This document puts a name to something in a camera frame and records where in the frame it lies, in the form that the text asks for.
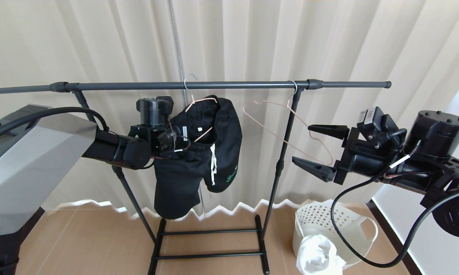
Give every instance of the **clothes hanger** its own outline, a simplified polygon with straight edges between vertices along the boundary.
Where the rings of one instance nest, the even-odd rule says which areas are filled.
[[[270,103],[270,104],[275,104],[275,105],[279,105],[279,106],[283,106],[283,107],[285,107],[285,108],[288,108],[288,109],[289,109],[289,110],[290,110],[290,111],[291,111],[291,112],[292,112],[292,113],[293,113],[293,114],[294,114],[294,115],[295,115],[295,116],[296,116],[296,117],[306,126],[306,128],[307,128],[308,124],[307,124],[307,123],[306,123],[306,122],[305,122],[296,112],[294,112],[294,110],[292,110],[292,108],[289,106],[290,98],[291,98],[292,96],[294,96],[294,94],[297,92],[297,89],[298,89],[297,83],[295,83],[295,81],[291,81],[291,82],[294,83],[294,85],[295,85],[295,90],[294,90],[294,93],[291,94],[291,95],[289,96],[289,98],[288,98],[288,100],[287,100],[287,105],[280,104],[280,103],[276,103],[276,102],[272,102],[272,101],[267,101],[267,100],[262,100],[262,101],[260,101],[260,102],[257,102],[257,101],[254,100],[254,102],[255,102],[256,104]],[[246,106],[247,104],[248,104],[248,103],[245,103],[245,104],[243,105],[243,113],[245,113],[245,115],[249,116],[252,120],[254,120],[258,125],[260,125],[261,127],[263,127],[266,131],[268,131],[268,132],[271,133],[272,135],[276,136],[277,139],[280,139],[281,141],[287,143],[290,147],[292,147],[292,148],[296,149],[297,151],[303,153],[304,155],[308,156],[309,158],[311,158],[311,159],[313,159],[313,160],[316,160],[316,161],[319,162],[319,163],[324,164],[324,162],[322,162],[322,161],[320,161],[320,160],[317,160],[316,158],[313,158],[312,156],[306,154],[304,151],[300,150],[299,148],[297,148],[296,146],[292,145],[292,144],[289,143],[288,141],[285,141],[285,140],[282,139],[280,136],[278,136],[277,134],[275,134],[274,132],[272,132],[270,129],[268,129],[267,127],[265,127],[263,124],[261,124],[261,123],[260,123],[258,120],[256,120],[254,117],[252,117],[251,115],[249,115],[249,114],[245,111],[245,106]],[[314,139],[314,140],[316,140],[316,141],[319,141],[320,144],[322,144],[322,146],[324,146],[324,148],[326,149],[326,151],[329,153],[329,156],[331,157],[331,162],[330,162],[330,163],[326,163],[326,165],[332,165],[332,164],[333,164],[333,161],[334,161],[334,158],[333,158],[332,153],[331,153],[331,152],[329,151],[329,149],[327,148],[327,146],[325,146],[325,144],[324,144],[320,139],[318,139],[318,138],[316,138],[316,137],[313,137],[313,136],[311,135],[311,131],[309,131],[309,137],[310,137],[311,139]]]
[[[189,74],[189,75],[193,76],[194,79],[195,79],[196,81],[198,81],[198,78],[196,78],[195,75],[193,75],[193,74]],[[185,89],[188,91],[189,88],[187,88],[187,84],[185,83],[186,81],[187,81],[187,77],[184,78],[184,87],[185,87]],[[205,99],[198,99],[198,100],[195,100],[195,99],[194,99],[194,95],[193,95],[192,93],[190,93],[190,96],[192,97],[192,102],[189,104],[189,106],[187,106],[187,108],[185,109],[185,112],[189,111],[189,109],[190,109],[195,103],[200,102],[200,101],[204,101],[204,100],[213,100],[214,102],[218,103],[218,102],[217,102],[217,99],[214,99],[213,97],[207,97],[207,98],[205,98]],[[212,126],[211,126],[209,129],[207,129],[207,131],[205,131],[203,134],[201,134],[194,142],[197,142],[199,139],[201,139],[203,136],[205,136],[205,135],[206,135],[208,132],[210,132],[211,130],[212,130]]]

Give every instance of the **white laundry basket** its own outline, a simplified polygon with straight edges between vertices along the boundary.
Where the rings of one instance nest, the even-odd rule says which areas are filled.
[[[336,233],[336,230],[334,230],[329,212],[331,203],[331,200],[326,202],[312,202],[297,209],[295,212],[295,230],[292,247],[294,254],[297,256],[301,240],[304,236],[323,235],[336,246],[338,256],[346,261],[346,265],[343,267],[343,269],[346,269],[361,260],[346,247],[345,243]],[[360,254],[367,255],[378,235],[377,223],[369,217],[360,216],[339,205],[334,207],[334,218],[336,225],[340,228],[341,234],[350,245]],[[362,222],[366,220],[371,221],[375,227],[374,237],[368,240],[361,226]]]

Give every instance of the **clothes rack pole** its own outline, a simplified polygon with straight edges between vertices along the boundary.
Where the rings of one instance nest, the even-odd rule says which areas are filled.
[[[96,90],[132,90],[132,89],[291,89],[296,88],[294,96],[292,97],[292,111],[297,111],[297,105],[301,93],[305,89],[320,89],[324,87],[377,87],[377,88],[390,88],[391,82],[346,82],[346,81],[334,81],[326,82],[316,79],[308,79],[304,81],[250,81],[250,82],[142,82],[142,83],[68,83],[68,82],[56,82],[50,85],[42,86],[25,86],[25,87],[5,87],[0,88],[0,94],[16,94],[22,92],[72,92],[78,103],[88,108],[87,100],[83,95],[82,91],[96,91]],[[290,112],[287,121],[287,127],[285,129],[284,140],[289,141],[290,132],[292,131],[292,125],[294,122],[294,113]],[[88,117],[90,121],[95,122],[93,117]],[[170,260],[170,259],[193,259],[193,258],[213,258],[213,257],[230,257],[230,256],[260,256],[261,268],[264,274],[270,273],[268,265],[267,253],[265,248],[265,233],[268,228],[268,221],[270,220],[273,202],[277,192],[277,187],[280,180],[280,175],[283,171],[283,161],[285,153],[287,152],[287,143],[282,144],[280,150],[280,158],[277,161],[275,167],[275,178],[273,180],[272,191],[270,200],[268,201],[268,208],[266,211],[266,217],[264,226],[261,226],[261,220],[259,215],[255,215],[255,228],[247,229],[236,229],[236,230],[202,230],[202,231],[176,231],[176,232],[165,232],[166,220],[161,219],[160,225],[158,226],[158,233],[156,237],[151,230],[146,217],[143,215],[141,207],[137,203],[133,191],[130,189],[122,169],[120,167],[113,167],[114,172],[121,180],[126,193],[133,206],[135,207],[139,218],[146,227],[151,239],[154,242],[153,253],[151,254],[151,262],[148,270],[148,275],[155,275],[158,261]],[[256,232],[258,238],[259,250],[255,252],[234,252],[234,253],[210,253],[210,254],[195,254],[195,255],[170,255],[161,256],[161,244],[163,236],[168,235],[198,235],[198,234],[215,234],[215,233],[242,233],[242,232]]]

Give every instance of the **beige curtain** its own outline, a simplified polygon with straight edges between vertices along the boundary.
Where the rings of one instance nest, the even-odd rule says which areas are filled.
[[[297,113],[308,124],[353,126],[360,111],[380,106],[401,127],[423,109],[443,109],[459,90],[459,0],[173,0],[183,73],[200,81],[306,80],[384,81],[391,89],[306,91]],[[169,4],[163,0],[0,1],[0,87],[57,81],[180,81]],[[253,100],[286,103],[290,89],[199,90],[233,101],[243,129],[240,169],[220,194],[201,188],[201,214],[217,205],[255,206],[268,199],[281,141],[243,115]],[[182,91],[85,92],[90,107],[112,130],[127,134],[139,123],[135,102],[168,94],[184,107]],[[37,92],[0,95],[0,118],[27,103],[78,106],[72,94]],[[249,105],[249,112],[283,136],[288,110]],[[341,141],[323,138],[335,158]],[[296,121],[290,142],[329,162],[326,150]],[[289,148],[277,200],[333,198],[344,186],[323,183],[290,161],[306,158]],[[143,207],[153,208],[153,170],[126,171]],[[362,188],[344,201],[366,202],[380,187]],[[109,165],[81,159],[43,207],[81,199],[111,201],[132,211]]]

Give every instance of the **brown floor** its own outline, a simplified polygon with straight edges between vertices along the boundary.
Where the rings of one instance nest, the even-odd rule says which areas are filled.
[[[372,217],[365,205],[353,205],[353,211]],[[264,217],[265,205],[256,212]],[[271,274],[299,275],[292,252],[295,209],[282,205],[272,212],[266,233],[266,250]],[[146,214],[153,228],[159,218]],[[218,211],[199,221],[189,214],[183,221],[168,221],[168,231],[250,228],[254,213],[239,207],[233,216]],[[255,233],[225,233],[165,237],[161,251],[170,254],[201,252],[236,252],[258,249]],[[17,275],[62,274],[146,274],[153,243],[139,219],[118,213],[111,207],[86,204],[79,207],[46,212],[21,246]],[[368,258],[388,262],[396,256],[383,232],[379,233]],[[168,274],[262,274],[259,256],[210,259],[163,260],[158,263],[158,275]],[[378,269],[363,262],[344,271],[344,275],[408,274],[403,263]]]

